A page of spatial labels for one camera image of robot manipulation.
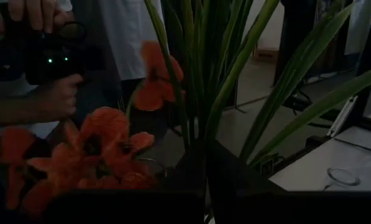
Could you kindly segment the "red flower stem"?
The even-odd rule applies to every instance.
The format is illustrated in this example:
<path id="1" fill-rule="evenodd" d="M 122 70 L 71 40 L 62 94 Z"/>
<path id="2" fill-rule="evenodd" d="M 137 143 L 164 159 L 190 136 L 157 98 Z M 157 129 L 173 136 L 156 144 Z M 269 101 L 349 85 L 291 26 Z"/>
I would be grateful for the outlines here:
<path id="1" fill-rule="evenodd" d="M 26 158 L 36 137 L 22 128 L 7 128 L 0 137 L 0 163 L 8 166 L 6 204 L 38 217 L 54 198 L 75 189 L 149 189 L 157 184 L 137 153 L 152 146 L 147 132 L 130 134 L 124 112 L 101 107 L 80 128 L 64 124 L 65 140 L 49 157 Z"/>

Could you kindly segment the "person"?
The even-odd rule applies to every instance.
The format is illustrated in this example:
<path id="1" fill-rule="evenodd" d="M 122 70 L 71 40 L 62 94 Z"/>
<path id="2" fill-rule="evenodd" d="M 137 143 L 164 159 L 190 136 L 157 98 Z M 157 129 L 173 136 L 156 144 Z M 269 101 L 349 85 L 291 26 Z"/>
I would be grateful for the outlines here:
<path id="1" fill-rule="evenodd" d="M 102 106 L 125 108 L 137 84 L 145 78 L 142 42 L 156 40 L 144 0 L 57 0 L 72 12 L 88 35 L 85 40 L 85 84 L 80 88 L 76 113 L 80 125 L 87 114 Z"/>

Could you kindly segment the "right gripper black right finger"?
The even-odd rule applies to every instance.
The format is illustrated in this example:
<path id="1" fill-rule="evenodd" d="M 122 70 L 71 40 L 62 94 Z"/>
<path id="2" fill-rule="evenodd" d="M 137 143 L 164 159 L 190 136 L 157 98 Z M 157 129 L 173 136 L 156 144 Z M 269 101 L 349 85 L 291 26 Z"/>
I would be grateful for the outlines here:
<path id="1" fill-rule="evenodd" d="M 248 167 L 218 141 L 207 150 L 211 192 L 285 192 L 285 189 Z"/>

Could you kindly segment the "person's forearm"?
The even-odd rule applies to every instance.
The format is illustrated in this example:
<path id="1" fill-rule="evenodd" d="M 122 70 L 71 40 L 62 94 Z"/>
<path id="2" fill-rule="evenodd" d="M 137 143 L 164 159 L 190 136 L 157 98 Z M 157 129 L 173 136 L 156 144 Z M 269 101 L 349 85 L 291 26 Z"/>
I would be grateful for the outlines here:
<path id="1" fill-rule="evenodd" d="M 38 106 L 31 95 L 0 97 L 0 127 L 42 122 Z"/>

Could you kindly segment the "red artificial flower bunch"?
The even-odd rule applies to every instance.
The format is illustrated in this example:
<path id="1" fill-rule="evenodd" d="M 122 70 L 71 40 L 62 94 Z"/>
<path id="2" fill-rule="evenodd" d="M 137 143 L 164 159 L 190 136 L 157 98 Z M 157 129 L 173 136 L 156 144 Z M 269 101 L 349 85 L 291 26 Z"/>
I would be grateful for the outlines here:
<path id="1" fill-rule="evenodd" d="M 167 22 L 152 0 L 143 0 L 157 39 L 142 45 L 147 76 L 134 93 L 132 103 L 144 111 L 159 110 L 167 102 L 176 104 L 183 144 L 190 151 L 197 142 L 210 146 L 216 139 L 227 100 L 280 0 L 264 0 L 250 27 L 245 22 L 254 0 L 164 1 Z M 242 162 L 256 166 L 271 161 L 277 157 L 275 148 L 288 136 L 371 85 L 369 69 L 307 107 L 263 148 L 257 149 L 279 107 L 296 90 L 353 8 L 344 0 L 334 0 L 296 48 L 254 119 L 239 154 Z"/>

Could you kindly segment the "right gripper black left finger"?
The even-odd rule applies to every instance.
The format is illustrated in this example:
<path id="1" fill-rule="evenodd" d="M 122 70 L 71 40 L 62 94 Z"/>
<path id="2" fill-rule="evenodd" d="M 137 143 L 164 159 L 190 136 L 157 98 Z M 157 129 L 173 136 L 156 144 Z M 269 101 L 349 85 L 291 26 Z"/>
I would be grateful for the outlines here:
<path id="1" fill-rule="evenodd" d="M 164 192 L 204 192 L 206 190 L 206 159 L 204 142 L 197 139 L 185 152 L 174 170 L 158 189 Z"/>

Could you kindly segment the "person's hand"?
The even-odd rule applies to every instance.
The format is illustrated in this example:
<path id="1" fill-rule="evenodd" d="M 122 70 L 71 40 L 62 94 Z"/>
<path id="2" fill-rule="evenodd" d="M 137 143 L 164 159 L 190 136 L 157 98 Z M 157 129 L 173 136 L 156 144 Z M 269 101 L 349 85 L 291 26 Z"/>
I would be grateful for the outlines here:
<path id="1" fill-rule="evenodd" d="M 57 121 L 76 111 L 77 85 L 83 81 L 79 74 L 72 74 L 40 85 L 29 94 L 32 121 Z"/>
<path id="2" fill-rule="evenodd" d="M 27 18 L 33 30 L 52 33 L 61 7 L 57 0 L 8 0 L 10 18 L 19 22 Z"/>

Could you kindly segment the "large round glass vase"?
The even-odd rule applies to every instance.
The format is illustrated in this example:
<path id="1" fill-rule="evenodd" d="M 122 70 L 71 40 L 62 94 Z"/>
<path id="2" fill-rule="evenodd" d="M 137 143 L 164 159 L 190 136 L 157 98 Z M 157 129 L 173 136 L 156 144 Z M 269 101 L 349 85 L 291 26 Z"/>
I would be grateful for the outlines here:
<path id="1" fill-rule="evenodd" d="M 352 172 L 341 168 L 328 168 L 323 191 L 345 191 L 360 185 L 361 180 Z"/>

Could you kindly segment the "white metal bracket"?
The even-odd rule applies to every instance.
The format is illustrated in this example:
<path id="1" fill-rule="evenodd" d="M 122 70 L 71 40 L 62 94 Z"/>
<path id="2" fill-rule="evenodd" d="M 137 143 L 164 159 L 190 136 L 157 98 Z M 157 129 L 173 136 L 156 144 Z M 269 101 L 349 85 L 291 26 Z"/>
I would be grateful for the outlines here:
<path id="1" fill-rule="evenodd" d="M 330 127 L 329 131 L 327 132 L 327 137 L 333 138 L 337 136 L 343 127 L 346 119 L 350 115 L 352 109 L 354 108 L 358 96 L 350 97 L 346 103 L 344 104 L 343 108 L 341 109 L 340 113 L 338 114 L 337 118 L 333 122 L 332 126 Z"/>

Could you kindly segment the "clear glass jar vase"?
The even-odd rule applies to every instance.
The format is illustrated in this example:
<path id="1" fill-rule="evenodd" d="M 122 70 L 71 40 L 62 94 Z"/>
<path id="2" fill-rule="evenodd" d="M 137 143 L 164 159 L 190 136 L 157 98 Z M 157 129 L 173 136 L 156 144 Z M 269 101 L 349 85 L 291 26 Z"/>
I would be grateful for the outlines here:
<path id="1" fill-rule="evenodd" d="M 152 185 L 157 185 L 167 178 L 168 168 L 161 162 L 148 157 L 139 157 L 135 160 L 142 167 L 142 172 L 149 178 Z"/>

